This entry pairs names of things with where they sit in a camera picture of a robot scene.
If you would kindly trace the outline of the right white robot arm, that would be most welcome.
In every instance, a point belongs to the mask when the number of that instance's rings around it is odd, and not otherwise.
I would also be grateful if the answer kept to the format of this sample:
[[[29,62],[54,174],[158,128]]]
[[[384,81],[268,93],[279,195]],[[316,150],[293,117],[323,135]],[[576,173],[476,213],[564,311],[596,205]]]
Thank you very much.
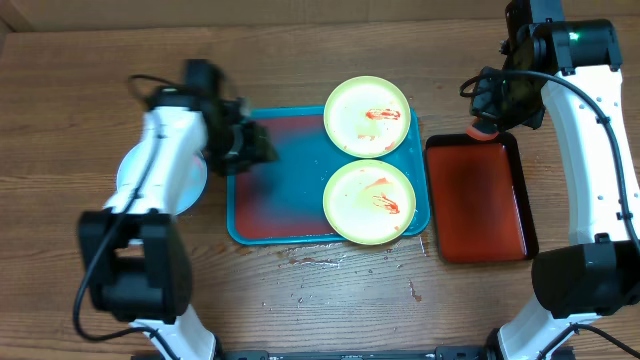
[[[605,19],[569,21],[558,1],[506,6],[501,69],[462,84],[474,136],[554,124],[569,200],[569,243],[538,254],[533,297],[487,342],[490,359],[569,359],[565,342],[639,301],[639,185],[626,136],[623,63]]]

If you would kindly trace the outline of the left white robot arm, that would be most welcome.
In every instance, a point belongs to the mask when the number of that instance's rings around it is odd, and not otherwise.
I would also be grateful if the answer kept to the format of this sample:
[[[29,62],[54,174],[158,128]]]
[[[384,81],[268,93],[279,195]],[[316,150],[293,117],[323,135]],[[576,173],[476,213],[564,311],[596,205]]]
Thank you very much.
[[[122,183],[100,211],[85,211],[77,237],[85,267],[72,308],[76,333],[90,342],[144,334],[163,359],[214,359],[220,348],[191,304],[189,256],[178,204],[196,161],[226,177],[277,160],[267,130],[242,98],[226,99],[224,72],[188,59],[180,82],[158,78],[143,94],[143,131]]]

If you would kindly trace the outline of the yellow-green plate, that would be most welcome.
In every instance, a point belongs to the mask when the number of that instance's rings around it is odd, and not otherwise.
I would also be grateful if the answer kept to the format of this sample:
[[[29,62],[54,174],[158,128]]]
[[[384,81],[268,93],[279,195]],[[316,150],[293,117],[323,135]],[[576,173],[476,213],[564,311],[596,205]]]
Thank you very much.
[[[407,176],[395,166],[373,159],[353,161],[338,169],[325,186],[322,203],[337,234],[369,246],[400,237],[417,208]]]
[[[411,111],[405,95],[390,81],[358,76],[331,92],[323,121],[327,135],[340,150],[358,158],[378,158],[404,141]]]

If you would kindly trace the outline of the light blue plate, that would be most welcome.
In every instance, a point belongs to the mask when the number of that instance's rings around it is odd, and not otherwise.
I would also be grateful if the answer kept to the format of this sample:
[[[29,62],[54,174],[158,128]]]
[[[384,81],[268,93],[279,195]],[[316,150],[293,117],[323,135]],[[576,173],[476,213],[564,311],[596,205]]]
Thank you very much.
[[[135,145],[121,161],[116,174],[116,189],[119,190],[125,183],[125,178],[133,169],[132,163],[136,160],[139,145]],[[208,169],[202,153],[193,157],[193,163],[188,172],[185,188],[178,199],[176,214],[180,215],[192,207],[202,195],[208,178]]]

